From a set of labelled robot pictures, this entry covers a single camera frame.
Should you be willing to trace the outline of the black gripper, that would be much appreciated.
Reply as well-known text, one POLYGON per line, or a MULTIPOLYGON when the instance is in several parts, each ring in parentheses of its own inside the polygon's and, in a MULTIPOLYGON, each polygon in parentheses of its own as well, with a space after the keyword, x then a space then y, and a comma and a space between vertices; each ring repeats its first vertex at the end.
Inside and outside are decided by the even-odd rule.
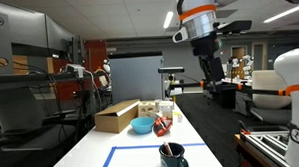
POLYGON ((207 56, 213 56, 216 50, 219 49, 217 32, 213 31, 205 37, 192 40, 190 45, 192 47, 192 53, 195 56, 200 56, 199 64, 204 73, 206 89, 211 92, 216 92, 216 82, 224 78, 221 58, 208 58, 207 56))

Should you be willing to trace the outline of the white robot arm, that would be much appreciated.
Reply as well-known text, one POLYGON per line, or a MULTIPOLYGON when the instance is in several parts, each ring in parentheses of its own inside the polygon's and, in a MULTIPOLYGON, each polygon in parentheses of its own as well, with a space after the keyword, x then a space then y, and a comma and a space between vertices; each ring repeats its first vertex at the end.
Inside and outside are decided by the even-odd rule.
MULTIPOLYGON (((180 30, 173 41, 188 40, 192 52, 206 70, 219 48, 217 34, 228 32, 216 21, 218 6, 229 5, 236 0, 176 0, 180 30)), ((289 124, 289 143, 285 161, 291 167, 299 167, 299 48, 281 54, 274 62, 274 71, 287 85, 285 94, 291 98, 292 118, 289 124)))

